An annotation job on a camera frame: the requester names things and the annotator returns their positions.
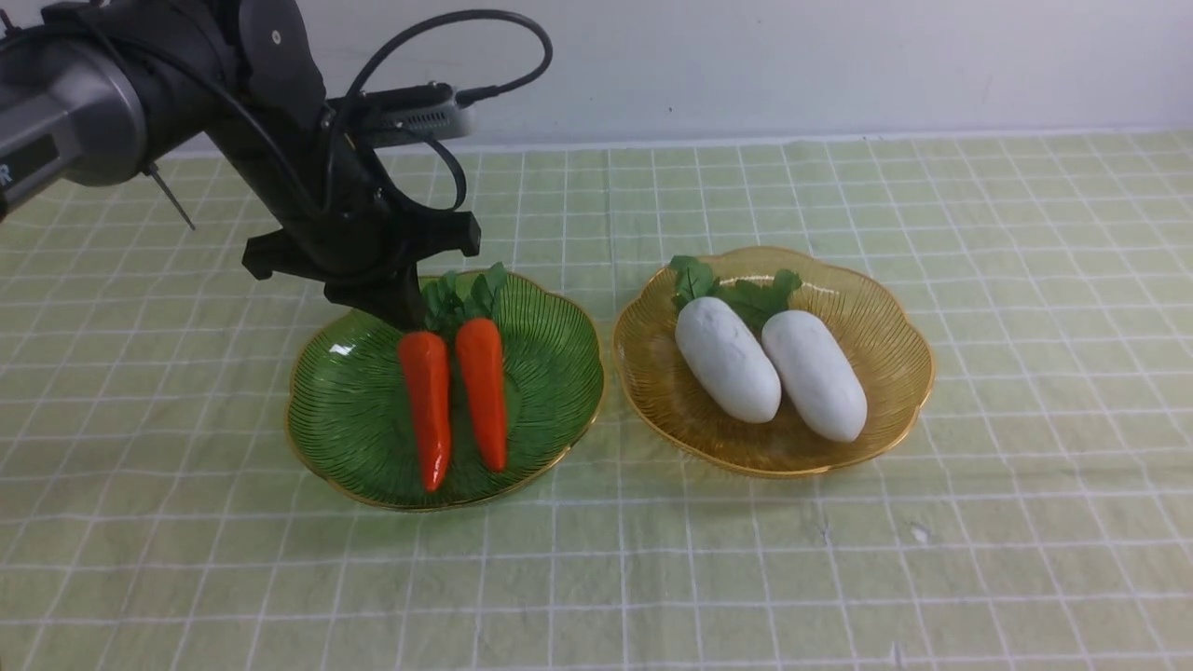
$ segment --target table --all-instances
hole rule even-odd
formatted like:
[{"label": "table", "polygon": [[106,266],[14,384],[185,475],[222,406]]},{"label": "table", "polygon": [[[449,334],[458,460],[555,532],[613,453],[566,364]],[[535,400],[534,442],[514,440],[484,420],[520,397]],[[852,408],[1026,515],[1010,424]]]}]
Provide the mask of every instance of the table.
[{"label": "table", "polygon": [[[435,205],[429,155],[389,156]],[[5,671],[1193,669],[1193,133],[487,152],[483,253],[606,346],[672,254],[871,275],[933,344],[907,441],[820,479],[682,456],[612,386],[548,476],[397,515],[305,473],[290,367],[344,313],[240,267],[218,159],[0,224]]]}]

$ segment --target yellow plate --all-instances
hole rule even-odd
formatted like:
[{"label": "yellow plate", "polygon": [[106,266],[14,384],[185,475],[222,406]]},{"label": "yellow plate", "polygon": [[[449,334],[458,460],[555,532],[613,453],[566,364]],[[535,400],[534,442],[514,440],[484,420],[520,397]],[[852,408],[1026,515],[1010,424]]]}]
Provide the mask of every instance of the yellow plate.
[{"label": "yellow plate", "polygon": [[778,247],[746,247],[700,260],[723,281],[768,283],[799,273],[790,306],[828,326],[866,392],[869,417],[853,443],[814,433],[786,398],[767,424],[746,424],[722,411],[675,346],[675,273],[662,269],[618,316],[613,362],[638,415],[665,438],[717,466],[764,478],[815,475],[871,460],[902,441],[932,393],[932,349],[882,284],[848,269]]}]

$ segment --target robotic arm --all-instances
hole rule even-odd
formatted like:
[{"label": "robotic arm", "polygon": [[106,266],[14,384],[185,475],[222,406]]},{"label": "robotic arm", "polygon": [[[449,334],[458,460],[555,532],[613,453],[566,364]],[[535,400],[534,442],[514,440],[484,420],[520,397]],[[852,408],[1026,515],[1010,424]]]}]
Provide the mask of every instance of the robotic arm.
[{"label": "robotic arm", "polygon": [[[472,103],[533,81],[552,56],[550,38],[525,17],[455,12],[394,37],[342,98],[328,100],[295,0],[57,2],[27,29],[2,18],[0,220],[58,179],[110,186],[148,174],[166,189],[154,161],[206,133],[282,226],[247,241],[245,267],[256,279],[321,282],[328,301],[398,328],[424,319],[418,261],[480,253],[476,218],[458,211],[463,171],[438,140],[466,134]],[[501,86],[363,93],[404,42],[478,19],[530,29],[542,63]],[[412,201],[373,152],[416,141],[451,167],[453,208]]]}]

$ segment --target white radish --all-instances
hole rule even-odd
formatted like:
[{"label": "white radish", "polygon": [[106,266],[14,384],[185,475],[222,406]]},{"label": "white radish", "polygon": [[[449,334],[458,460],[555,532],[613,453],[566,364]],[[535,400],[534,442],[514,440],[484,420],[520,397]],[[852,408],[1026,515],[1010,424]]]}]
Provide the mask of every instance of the white radish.
[{"label": "white radish", "polygon": [[724,301],[705,296],[684,306],[675,344],[697,381],[727,414],[749,424],[774,419],[783,401],[779,374]]},{"label": "white radish", "polygon": [[762,327],[762,349],[808,427],[852,443],[866,425],[866,394],[833,333],[816,315],[785,310]]}]

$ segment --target toy carrot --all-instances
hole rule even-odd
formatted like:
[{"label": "toy carrot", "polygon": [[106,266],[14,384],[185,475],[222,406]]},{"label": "toy carrot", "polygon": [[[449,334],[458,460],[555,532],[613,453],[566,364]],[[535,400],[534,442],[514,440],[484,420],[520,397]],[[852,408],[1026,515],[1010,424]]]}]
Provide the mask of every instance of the toy carrot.
[{"label": "toy carrot", "polygon": [[500,473],[506,469],[506,374],[497,325],[488,318],[465,322],[456,334],[456,359],[481,460]]},{"label": "toy carrot", "polygon": [[456,273],[424,287],[426,328],[407,333],[397,344],[397,361],[406,377],[414,420],[422,486],[434,492],[451,463],[451,362],[447,340],[464,319],[464,302],[456,294]]},{"label": "toy carrot", "polygon": [[422,486],[434,492],[443,484],[451,462],[447,344],[437,333],[415,331],[398,341],[397,361],[402,364],[410,396]]},{"label": "toy carrot", "polygon": [[496,322],[497,295],[506,281],[500,263],[476,278],[468,313],[456,333],[456,359],[468,392],[468,411],[481,461],[495,473],[506,469],[506,369]]}]

